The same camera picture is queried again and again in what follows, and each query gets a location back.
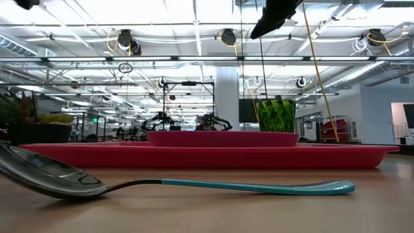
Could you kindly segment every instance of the metal spoon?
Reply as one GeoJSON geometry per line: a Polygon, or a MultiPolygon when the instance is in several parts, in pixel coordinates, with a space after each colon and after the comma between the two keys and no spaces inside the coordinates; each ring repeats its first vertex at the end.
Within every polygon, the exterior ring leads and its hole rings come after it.
{"type": "Polygon", "coordinates": [[[93,198],[136,184],[170,184],[287,195],[338,195],[355,190],[354,184],[349,181],[285,186],[178,179],[138,179],[107,187],[97,178],[68,164],[33,151],[4,144],[0,144],[0,173],[21,186],[58,199],[93,198]]]}

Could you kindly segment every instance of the spoon handle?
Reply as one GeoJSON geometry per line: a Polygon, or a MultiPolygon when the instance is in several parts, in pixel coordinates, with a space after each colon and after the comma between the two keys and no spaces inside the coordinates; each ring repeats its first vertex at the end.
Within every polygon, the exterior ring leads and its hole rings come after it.
{"type": "Polygon", "coordinates": [[[286,195],[340,195],[348,194],[355,190],[355,185],[349,181],[329,181],[303,185],[267,185],[161,179],[161,183],[169,185],[220,188],[227,190],[242,190],[286,195]]]}

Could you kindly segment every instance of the white column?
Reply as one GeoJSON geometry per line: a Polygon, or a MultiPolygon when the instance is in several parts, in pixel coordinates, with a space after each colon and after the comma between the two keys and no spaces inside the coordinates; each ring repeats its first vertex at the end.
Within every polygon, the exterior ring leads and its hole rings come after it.
{"type": "Polygon", "coordinates": [[[216,116],[228,120],[239,131],[239,71],[237,67],[216,67],[216,116]]]}

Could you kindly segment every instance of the red tray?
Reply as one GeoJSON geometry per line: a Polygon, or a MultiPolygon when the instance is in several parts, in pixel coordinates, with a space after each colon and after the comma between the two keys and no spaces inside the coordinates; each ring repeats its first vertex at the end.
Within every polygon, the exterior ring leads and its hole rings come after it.
{"type": "Polygon", "coordinates": [[[148,141],[154,146],[171,147],[287,147],[295,146],[295,133],[249,131],[152,131],[148,141]]]}
{"type": "Polygon", "coordinates": [[[169,148],[147,142],[20,147],[73,166],[99,168],[374,168],[387,152],[399,150],[396,146],[301,143],[279,148],[169,148]]]}

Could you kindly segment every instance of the green cup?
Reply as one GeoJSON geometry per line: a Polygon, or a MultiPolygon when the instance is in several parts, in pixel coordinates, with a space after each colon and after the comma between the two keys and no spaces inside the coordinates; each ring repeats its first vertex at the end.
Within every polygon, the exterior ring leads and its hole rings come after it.
{"type": "Polygon", "coordinates": [[[256,103],[260,131],[293,133],[296,103],[293,100],[262,100],[256,103]]]}

